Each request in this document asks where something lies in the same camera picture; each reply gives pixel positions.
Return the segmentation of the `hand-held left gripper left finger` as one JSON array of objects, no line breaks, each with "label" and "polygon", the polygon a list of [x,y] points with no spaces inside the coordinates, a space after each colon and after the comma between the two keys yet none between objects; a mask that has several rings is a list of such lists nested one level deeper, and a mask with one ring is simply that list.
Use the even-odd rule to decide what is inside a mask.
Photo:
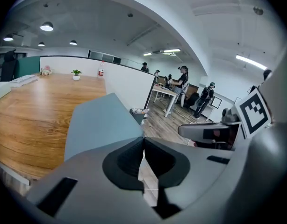
[{"label": "hand-held left gripper left finger", "polygon": [[39,180],[27,194],[39,224],[158,224],[138,179],[143,138],[84,151]]}]

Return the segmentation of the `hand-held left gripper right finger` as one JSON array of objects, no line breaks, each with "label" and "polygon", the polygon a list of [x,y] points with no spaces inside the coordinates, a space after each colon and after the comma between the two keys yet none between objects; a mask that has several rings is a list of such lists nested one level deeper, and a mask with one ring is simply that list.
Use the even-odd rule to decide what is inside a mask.
[{"label": "hand-held left gripper right finger", "polygon": [[166,219],[197,201],[217,180],[231,151],[144,138],[145,158],[158,179],[154,210]]}]

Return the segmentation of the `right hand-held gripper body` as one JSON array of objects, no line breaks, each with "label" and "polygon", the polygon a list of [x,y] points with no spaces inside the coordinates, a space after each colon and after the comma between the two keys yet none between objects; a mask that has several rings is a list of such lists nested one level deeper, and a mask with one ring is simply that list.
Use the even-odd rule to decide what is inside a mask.
[{"label": "right hand-held gripper body", "polygon": [[274,124],[241,140],[212,186],[169,224],[287,224],[287,51],[260,87]]}]

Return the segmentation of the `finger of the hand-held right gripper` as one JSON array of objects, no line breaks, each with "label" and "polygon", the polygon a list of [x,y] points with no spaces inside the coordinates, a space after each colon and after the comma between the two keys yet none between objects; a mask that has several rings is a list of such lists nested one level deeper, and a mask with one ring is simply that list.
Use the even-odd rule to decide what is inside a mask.
[{"label": "finger of the hand-held right gripper", "polygon": [[233,150],[241,130],[241,122],[194,123],[178,127],[178,134],[195,147]]}]

